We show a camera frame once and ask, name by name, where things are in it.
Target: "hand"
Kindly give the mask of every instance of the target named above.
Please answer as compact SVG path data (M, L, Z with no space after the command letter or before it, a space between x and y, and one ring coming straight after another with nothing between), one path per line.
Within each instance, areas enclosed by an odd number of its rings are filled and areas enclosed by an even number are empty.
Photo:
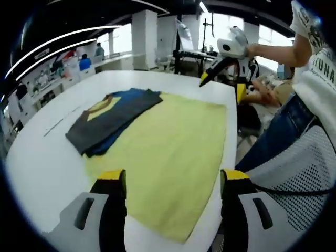
M251 44L247 46L247 56L249 59L253 59L254 57L257 56L257 46L258 44Z

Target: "black cable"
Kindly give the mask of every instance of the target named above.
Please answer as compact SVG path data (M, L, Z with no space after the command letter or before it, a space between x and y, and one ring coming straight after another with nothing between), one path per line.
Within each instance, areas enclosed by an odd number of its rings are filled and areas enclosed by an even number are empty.
M326 189L326 190L318 190L318 191L311 191L311 192L294 192L294 191L280 191L280 190L274 190L265 188L256 184L253 184L256 189L263 191L265 193L271 193L271 194L277 194L277 195L283 195L283 196L322 196L326 195L328 193L332 193L335 191L335 189Z

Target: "window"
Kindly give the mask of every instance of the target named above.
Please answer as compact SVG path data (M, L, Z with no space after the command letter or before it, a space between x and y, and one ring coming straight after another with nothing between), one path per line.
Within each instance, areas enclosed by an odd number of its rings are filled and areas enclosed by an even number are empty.
M199 42L198 48L202 49L203 46L203 35L204 35L204 22L208 24L212 21L212 14L203 13L200 17L200 33L199 33ZM214 51L218 51L217 48L217 40L219 38L228 38L228 34L230 32L230 28L233 26L237 26L239 29L244 30L244 20L239 17L223 15L223 14L214 14L214 36L212 36L212 28L211 26L206 27L205 33L205 46L207 50L209 50L210 46L214 48Z
M268 46L292 46L292 41L284 35L272 30L266 26L259 27L259 44ZM273 60L265 59L263 57L256 57L257 61L267 66L273 71L277 71L279 64Z
M113 31L113 52L132 50L132 25L127 24Z
M110 44L109 44L109 34L105 33L97 38L97 43L101 44L101 47L104 49L104 55L110 55Z

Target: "ceiling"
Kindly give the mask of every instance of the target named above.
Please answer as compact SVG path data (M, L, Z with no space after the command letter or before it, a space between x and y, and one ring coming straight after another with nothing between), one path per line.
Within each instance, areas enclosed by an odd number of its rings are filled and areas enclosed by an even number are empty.
M9 3L15 10L12 18L2 17L2 24L8 24L3 31L6 37L4 54L0 64L0 75L5 76L12 64L42 43L65 33L104 25L123 25L131 21L131 14L150 9L159 15L195 14L200 0L145 0L164 9L145 5L132 0L44 0L37 4L22 1ZM231 14L243 17L250 23L261 23L286 36L292 36L288 26L292 19L290 0L203 0L210 12ZM17 83L13 80L35 62L34 55L46 48L50 52L65 46L110 32L111 30L88 31L57 40L29 56L8 76L2 88L13 89Z

